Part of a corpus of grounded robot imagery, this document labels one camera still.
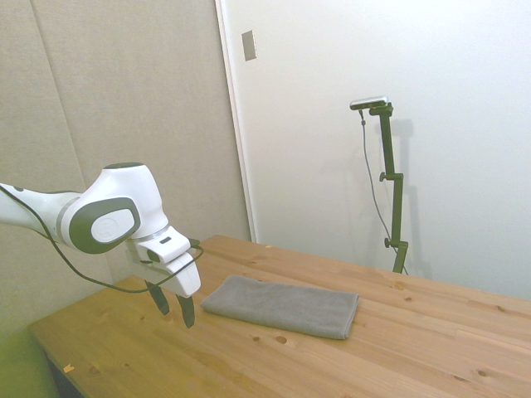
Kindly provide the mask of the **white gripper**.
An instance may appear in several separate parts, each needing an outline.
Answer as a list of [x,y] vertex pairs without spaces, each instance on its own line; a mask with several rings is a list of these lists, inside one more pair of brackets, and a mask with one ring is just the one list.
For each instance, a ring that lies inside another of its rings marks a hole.
[[164,249],[163,245],[154,243],[128,243],[126,247],[133,273],[147,280],[146,288],[160,313],[169,314],[170,307],[162,289],[156,284],[176,294],[184,324],[191,328],[196,318],[192,295],[201,287],[201,280],[187,247]]

